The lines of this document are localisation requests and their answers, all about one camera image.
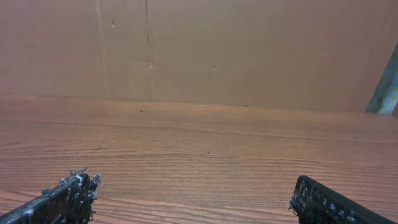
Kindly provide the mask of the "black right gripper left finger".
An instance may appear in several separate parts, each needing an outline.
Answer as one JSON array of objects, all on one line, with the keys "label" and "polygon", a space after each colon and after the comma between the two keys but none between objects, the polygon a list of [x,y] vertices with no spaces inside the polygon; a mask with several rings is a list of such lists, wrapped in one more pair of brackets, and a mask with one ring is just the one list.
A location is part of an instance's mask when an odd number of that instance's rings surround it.
[{"label": "black right gripper left finger", "polygon": [[1,224],[86,224],[93,220],[93,203],[101,174],[90,177],[86,169],[70,172],[53,189],[1,215]]}]

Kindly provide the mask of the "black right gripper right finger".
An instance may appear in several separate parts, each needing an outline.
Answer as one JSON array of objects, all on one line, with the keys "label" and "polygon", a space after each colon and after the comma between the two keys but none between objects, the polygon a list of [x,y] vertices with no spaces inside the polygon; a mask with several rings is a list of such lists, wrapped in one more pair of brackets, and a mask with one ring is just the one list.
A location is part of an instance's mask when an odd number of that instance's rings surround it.
[{"label": "black right gripper right finger", "polygon": [[300,224],[396,224],[306,175],[298,177],[288,209]]}]

